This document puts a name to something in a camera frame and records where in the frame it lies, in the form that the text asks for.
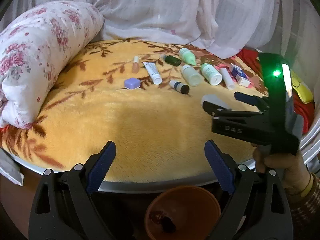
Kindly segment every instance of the floral pillow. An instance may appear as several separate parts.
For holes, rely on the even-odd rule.
[[[0,127],[30,126],[60,71],[102,24],[91,4],[53,1],[26,11],[0,33]]]

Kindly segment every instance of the silver screw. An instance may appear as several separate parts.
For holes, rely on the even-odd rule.
[[[50,169],[46,169],[46,170],[44,171],[44,174],[47,175],[47,176],[48,176],[50,173],[51,173],[51,170],[50,170]]]
[[[238,166],[238,168],[239,168],[239,170],[241,170],[241,171],[245,171],[245,170],[247,169],[247,167],[246,167],[245,165],[243,165],[243,164],[240,164],[240,165]]]
[[[75,166],[75,170],[76,170],[76,171],[79,171],[79,170],[82,169],[82,167],[83,167],[82,164],[77,164],[77,165]]]
[[[276,176],[276,175],[277,175],[277,173],[276,173],[275,170],[270,170],[269,173],[270,173],[272,176]]]

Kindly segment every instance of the sleeve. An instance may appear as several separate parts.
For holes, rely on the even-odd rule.
[[[299,201],[294,203],[288,197],[295,240],[315,239],[319,235],[319,219],[320,219],[320,180],[312,175],[312,184],[309,192]]]

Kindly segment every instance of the white stick tube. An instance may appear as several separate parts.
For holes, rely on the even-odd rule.
[[[159,74],[156,64],[153,62],[143,62],[145,68],[147,69],[149,76],[151,77],[153,83],[155,85],[159,85],[162,83],[162,78]]]
[[[236,88],[235,83],[233,82],[233,80],[230,77],[230,74],[226,68],[221,68],[220,74],[222,75],[223,81],[225,82],[225,84],[229,90],[233,90]]]

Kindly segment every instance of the green led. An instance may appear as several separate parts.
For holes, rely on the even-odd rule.
[[[273,75],[274,75],[275,77],[280,76],[280,75],[281,75],[280,70],[275,70],[275,71],[273,72]]]

